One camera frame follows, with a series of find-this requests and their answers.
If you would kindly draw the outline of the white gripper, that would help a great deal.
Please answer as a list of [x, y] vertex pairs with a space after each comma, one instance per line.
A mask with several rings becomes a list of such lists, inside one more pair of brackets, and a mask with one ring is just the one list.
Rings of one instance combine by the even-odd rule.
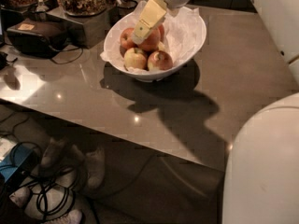
[[164, 21], [167, 9], [184, 7], [190, 0], [149, 0], [142, 9], [132, 34], [133, 41], [143, 43]]

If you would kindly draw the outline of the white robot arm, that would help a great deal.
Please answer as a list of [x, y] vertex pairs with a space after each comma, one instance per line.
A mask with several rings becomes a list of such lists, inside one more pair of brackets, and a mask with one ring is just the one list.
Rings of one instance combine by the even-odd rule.
[[[299, 0], [251, 0], [299, 83]], [[299, 94], [260, 110], [230, 151], [221, 224], [299, 224]]]

